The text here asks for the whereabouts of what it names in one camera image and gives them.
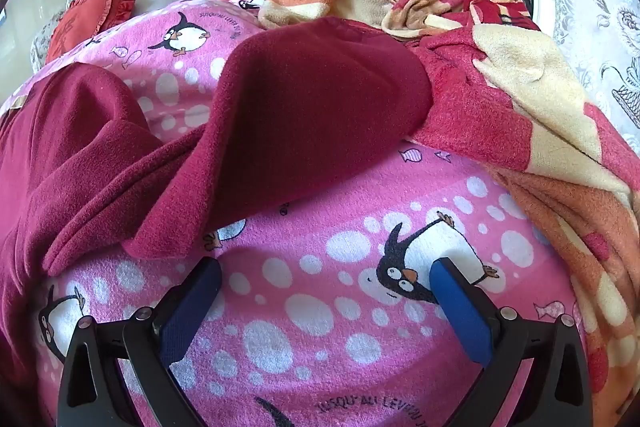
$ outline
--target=red fleece blanket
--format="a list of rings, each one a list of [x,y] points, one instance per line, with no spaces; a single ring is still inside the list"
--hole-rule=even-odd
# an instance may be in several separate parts
[[[244,41],[209,122],[165,145],[108,71],[73,64],[36,84],[0,125],[2,375],[33,392],[26,312],[41,277],[116,243],[142,259],[184,256],[205,227],[382,160],[430,104],[410,51],[335,18]]]

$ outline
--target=white polka dot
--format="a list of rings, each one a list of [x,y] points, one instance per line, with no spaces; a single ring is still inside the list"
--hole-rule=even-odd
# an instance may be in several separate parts
[[[156,80],[156,96],[164,105],[178,103],[178,80],[171,73],[163,73]]]
[[[138,308],[132,306],[131,304],[124,306],[124,308],[122,309],[122,318],[125,320],[129,319],[137,309]]]
[[[389,212],[382,219],[382,224],[387,232],[391,232],[398,223],[402,223],[401,234],[408,233],[411,230],[411,219],[406,214]]]
[[[252,321],[242,334],[249,359],[267,373],[284,373],[293,364],[293,351],[282,331],[265,321]]]
[[[373,322],[382,327],[389,324],[389,315],[382,308],[373,308],[371,311]]]
[[[238,374],[236,359],[223,349],[213,355],[211,367],[222,378],[233,378]]]
[[[346,284],[347,286],[351,286],[353,284],[353,277],[351,277],[351,275],[349,275],[345,271],[339,271],[338,281],[340,281],[342,284]]]
[[[445,216],[450,216],[453,219],[453,224],[455,225],[455,229],[458,230],[462,235],[465,235],[465,225],[462,223],[462,220],[458,217],[458,215],[453,211],[447,208],[446,206],[435,206],[429,209],[427,215],[425,217],[425,223],[428,225],[432,223],[436,219],[440,219],[438,212],[443,213]]]
[[[311,295],[294,294],[285,301],[284,308],[291,322],[314,337],[322,337],[334,329],[331,308]]]
[[[537,229],[537,227],[531,225],[531,228],[533,229],[533,237],[536,238],[536,240],[541,244],[541,245],[545,245],[548,246],[551,243],[549,243],[548,239],[543,235],[542,232],[540,232],[539,229]]]
[[[229,286],[238,295],[247,295],[251,291],[249,279],[240,272],[234,272],[229,276]]]
[[[145,278],[140,268],[131,261],[122,261],[118,264],[116,277],[120,286],[127,292],[137,293],[145,287]]]
[[[347,339],[347,353],[357,363],[377,362],[382,355],[380,343],[367,333],[355,333]]]
[[[173,129],[175,127],[175,118],[168,114],[164,118],[162,118],[162,122],[160,125],[165,131]]]
[[[172,363],[169,368],[183,389],[192,389],[196,386],[196,370],[189,357],[184,357],[179,362]]]
[[[213,301],[211,308],[207,312],[206,319],[208,321],[216,321],[222,314],[225,312],[225,295],[222,293],[222,290],[218,292],[216,295],[216,299]]]
[[[471,214],[474,211],[474,206],[471,204],[471,201],[463,198],[462,196],[455,196],[453,198],[453,204],[457,206],[461,212],[465,214]]]
[[[224,58],[214,58],[211,61],[211,67],[209,68],[209,72],[211,76],[216,80],[220,79],[220,75],[222,74],[222,68],[225,67],[225,59]]]
[[[248,376],[248,380],[253,385],[262,385],[264,383],[264,379],[262,378],[262,375],[260,373],[258,373],[257,371],[250,372],[249,376]]]
[[[369,230],[371,233],[378,233],[380,231],[380,223],[375,217],[365,217],[364,228]]]
[[[277,257],[271,257],[262,264],[262,275],[276,288],[288,288],[293,282],[289,266]]]
[[[347,297],[336,297],[334,300],[335,308],[345,319],[354,321],[360,318],[360,305],[353,299]]]
[[[507,256],[515,266],[526,268],[533,263],[533,247],[521,233],[507,230],[500,238],[502,253]]]
[[[149,112],[154,110],[154,103],[151,102],[151,99],[148,96],[141,96],[138,99],[138,105],[142,112]]]
[[[507,277],[499,266],[494,266],[498,272],[497,279],[495,277],[487,277],[478,283],[478,285],[486,292],[501,293],[507,286]]]
[[[102,277],[94,278],[94,295],[100,304],[107,304],[109,302],[109,283]]]
[[[215,394],[216,396],[222,396],[223,394],[225,394],[225,388],[221,383],[209,382],[209,392],[211,394]]]
[[[513,201],[510,194],[501,194],[498,198],[498,203],[500,203],[500,206],[510,216],[517,217],[518,219],[527,219],[526,214],[520,210],[518,204]]]
[[[484,198],[489,193],[484,182],[476,176],[466,181],[466,189],[476,198]]]
[[[198,70],[196,68],[189,68],[184,72],[184,80],[190,86],[193,86],[198,81]]]
[[[407,301],[404,303],[404,314],[410,321],[415,323],[421,323],[427,316],[424,308],[415,301]]]
[[[486,211],[489,213],[491,217],[493,217],[496,221],[504,221],[504,212],[500,210],[497,206],[493,206],[490,204]]]
[[[371,250],[371,243],[366,235],[354,230],[338,232],[326,242],[326,253],[341,263],[357,263],[362,261]]]
[[[311,377],[311,369],[308,367],[297,367],[293,370],[298,380],[308,380]]]
[[[300,267],[303,271],[315,275],[322,271],[322,261],[315,255],[305,255],[300,259]]]
[[[189,127],[197,127],[209,121],[209,107],[194,105],[184,112],[184,123]]]
[[[443,321],[449,321],[447,315],[445,315],[444,310],[440,306],[436,306],[434,311],[437,318],[442,319]]]

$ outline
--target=penguin print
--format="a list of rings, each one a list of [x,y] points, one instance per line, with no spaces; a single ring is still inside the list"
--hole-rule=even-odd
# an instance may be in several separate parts
[[[187,22],[187,17],[185,17],[184,13],[178,12],[178,14],[180,15],[180,22],[167,30],[162,42],[149,46],[150,50],[166,48],[173,50],[174,57],[178,57],[179,55],[186,55],[186,52],[196,51],[207,42],[211,34],[206,29],[197,24]]]
[[[376,268],[376,277],[385,288],[408,299],[437,304],[430,289],[429,270],[440,257],[449,257],[471,284],[487,277],[498,278],[497,270],[484,265],[465,236],[455,229],[453,219],[442,212],[437,216],[402,241],[398,241],[402,223],[391,231]]]
[[[66,343],[66,346],[58,345],[56,343],[56,331],[51,325],[52,321],[54,321],[54,315],[56,314],[64,314],[65,318],[68,316],[77,316],[76,319],[79,320],[82,316],[84,316],[84,304],[85,299],[84,296],[78,291],[77,287],[74,287],[74,294],[67,295],[65,297],[61,297],[60,299],[53,300],[53,289],[54,286],[51,285],[49,288],[49,293],[47,295],[47,305],[41,309],[38,314],[38,323],[40,325],[40,331],[42,332],[42,338],[44,339],[45,344],[49,347],[49,350],[53,353],[53,355],[60,360],[60,362],[65,363],[66,350],[68,349],[68,342],[70,339],[62,339],[63,343]]]
[[[269,403],[258,396],[255,397],[255,400],[272,416],[275,427],[296,427],[294,423],[272,403]]]

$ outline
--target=floral pillow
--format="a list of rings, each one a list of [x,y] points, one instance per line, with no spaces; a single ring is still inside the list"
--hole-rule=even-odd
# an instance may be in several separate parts
[[[640,3],[554,1],[554,40],[590,99],[640,155]]]

